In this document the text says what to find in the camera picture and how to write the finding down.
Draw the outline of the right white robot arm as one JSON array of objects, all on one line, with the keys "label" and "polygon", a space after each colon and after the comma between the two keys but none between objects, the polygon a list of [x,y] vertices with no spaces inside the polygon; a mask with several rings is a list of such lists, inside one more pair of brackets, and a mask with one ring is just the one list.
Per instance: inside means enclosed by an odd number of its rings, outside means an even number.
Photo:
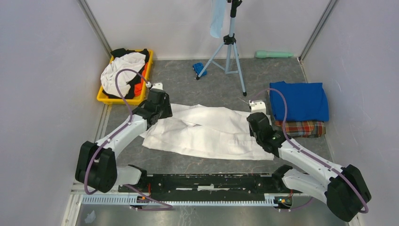
[{"label": "right white robot arm", "polygon": [[274,130],[264,113],[251,113],[247,122],[250,135],[264,151],[303,170],[288,165],[279,167],[272,174],[275,191],[289,189],[307,194],[326,204],[345,222],[359,213],[368,213],[367,204],[372,195],[357,167],[351,164],[344,167],[316,155],[282,130]]}]

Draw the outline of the white long-sleeve shirt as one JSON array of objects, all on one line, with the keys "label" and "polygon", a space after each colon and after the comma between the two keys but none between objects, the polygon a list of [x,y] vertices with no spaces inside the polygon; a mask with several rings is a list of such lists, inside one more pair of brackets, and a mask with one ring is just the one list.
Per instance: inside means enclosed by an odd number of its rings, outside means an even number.
[{"label": "white long-sleeve shirt", "polygon": [[140,136],[144,147],[200,158],[267,160],[250,135],[249,112],[226,107],[172,104],[172,117],[160,119]]}]

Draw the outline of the blue printed t-shirt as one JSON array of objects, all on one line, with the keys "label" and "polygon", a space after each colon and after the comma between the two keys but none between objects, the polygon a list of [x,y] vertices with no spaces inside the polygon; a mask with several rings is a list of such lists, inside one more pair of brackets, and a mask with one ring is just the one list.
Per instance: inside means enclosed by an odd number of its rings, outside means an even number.
[{"label": "blue printed t-shirt", "polygon": [[270,102],[276,120],[284,120],[287,104],[287,121],[329,121],[329,107],[322,83],[271,82]]}]

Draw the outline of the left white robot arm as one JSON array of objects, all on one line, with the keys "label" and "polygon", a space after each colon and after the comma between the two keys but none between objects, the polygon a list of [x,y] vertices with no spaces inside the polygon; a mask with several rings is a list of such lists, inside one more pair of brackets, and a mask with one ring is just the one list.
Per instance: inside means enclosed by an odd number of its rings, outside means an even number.
[{"label": "left white robot arm", "polygon": [[114,186],[123,185],[144,191],[148,186],[148,179],[143,176],[146,171],[133,165],[118,167],[116,159],[135,138],[158,120],[172,115],[169,94],[162,89],[151,89],[148,98],[130,109],[127,119],[112,133],[81,145],[75,179],[84,185],[87,194],[91,194],[89,187],[107,193]]}]

